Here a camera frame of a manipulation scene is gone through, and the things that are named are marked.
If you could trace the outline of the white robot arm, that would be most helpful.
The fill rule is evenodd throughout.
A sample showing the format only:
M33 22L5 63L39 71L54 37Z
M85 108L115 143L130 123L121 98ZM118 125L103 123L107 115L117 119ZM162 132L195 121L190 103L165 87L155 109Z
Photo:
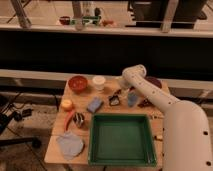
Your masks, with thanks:
M133 86L164 114L162 171L213 171L207 115L196 103L180 100L145 79L142 64L127 67L118 78L124 89Z

